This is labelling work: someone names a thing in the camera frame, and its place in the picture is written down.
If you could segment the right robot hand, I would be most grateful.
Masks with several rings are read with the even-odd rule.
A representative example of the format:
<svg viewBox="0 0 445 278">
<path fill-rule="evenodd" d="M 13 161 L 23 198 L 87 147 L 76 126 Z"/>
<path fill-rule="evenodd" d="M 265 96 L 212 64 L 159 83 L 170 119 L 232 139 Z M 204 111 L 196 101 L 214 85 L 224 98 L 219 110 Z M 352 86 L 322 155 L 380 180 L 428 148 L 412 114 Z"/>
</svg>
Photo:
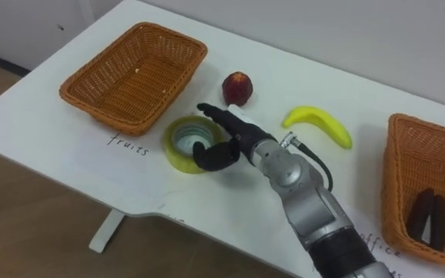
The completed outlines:
<svg viewBox="0 0 445 278">
<path fill-rule="evenodd" d="M 196 107 L 231 137 L 229 141 L 219 142 L 209 148 L 200 142 L 193 144 L 193 160 L 204 171 L 220 171 L 228 168 L 239 160 L 241 154 L 252 163 L 253 149 L 261 141 L 277 141 L 257 125 L 244 122 L 228 110 L 221 110 L 208 103 L 199 103 Z"/>
</svg>

